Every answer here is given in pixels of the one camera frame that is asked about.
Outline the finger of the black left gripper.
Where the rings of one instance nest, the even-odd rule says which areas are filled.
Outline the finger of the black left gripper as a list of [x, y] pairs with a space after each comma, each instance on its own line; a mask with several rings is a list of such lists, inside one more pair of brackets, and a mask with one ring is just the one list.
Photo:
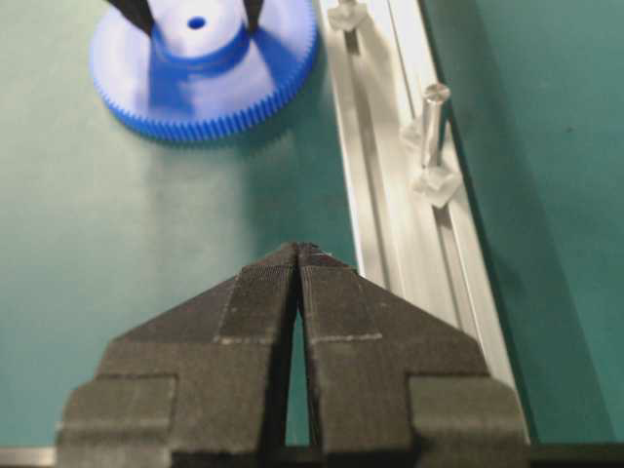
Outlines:
[[108, 3], [133, 26], [151, 35], [155, 19], [147, 0], [108, 0]]
[[259, 26], [259, 19], [263, 9], [263, 0], [244, 0], [245, 13], [247, 16], [247, 28], [249, 33], [255, 33]]

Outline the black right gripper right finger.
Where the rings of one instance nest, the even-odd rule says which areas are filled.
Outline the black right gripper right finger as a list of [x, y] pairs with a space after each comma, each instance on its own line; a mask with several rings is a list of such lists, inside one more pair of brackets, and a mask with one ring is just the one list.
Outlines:
[[298, 268], [327, 466], [527, 466], [517, 396], [472, 336], [314, 245]]

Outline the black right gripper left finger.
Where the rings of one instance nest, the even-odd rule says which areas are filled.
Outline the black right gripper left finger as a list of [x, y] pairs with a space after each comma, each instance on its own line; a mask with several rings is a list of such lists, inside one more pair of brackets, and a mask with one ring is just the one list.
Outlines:
[[259, 467], [285, 440], [297, 247], [111, 340], [57, 433], [60, 467]]

